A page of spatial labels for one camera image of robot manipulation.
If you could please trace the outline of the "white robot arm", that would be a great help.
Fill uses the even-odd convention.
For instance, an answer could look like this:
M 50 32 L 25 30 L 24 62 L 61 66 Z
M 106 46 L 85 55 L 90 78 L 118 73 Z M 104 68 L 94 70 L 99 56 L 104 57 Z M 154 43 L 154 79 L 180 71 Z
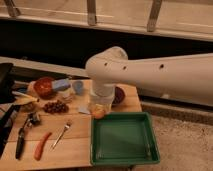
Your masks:
M 129 60 L 124 49 L 114 46 L 90 57 L 85 70 L 92 80 L 91 112 L 98 107 L 111 112 L 117 83 L 213 106 L 213 53 Z

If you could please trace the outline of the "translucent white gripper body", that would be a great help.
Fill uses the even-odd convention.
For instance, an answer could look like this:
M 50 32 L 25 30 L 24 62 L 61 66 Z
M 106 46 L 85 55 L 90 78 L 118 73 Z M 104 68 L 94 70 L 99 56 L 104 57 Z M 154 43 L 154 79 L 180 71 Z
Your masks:
M 111 112 L 114 95 L 99 96 L 91 92 L 89 95 L 88 109 L 91 113 L 102 111 L 104 114 Z

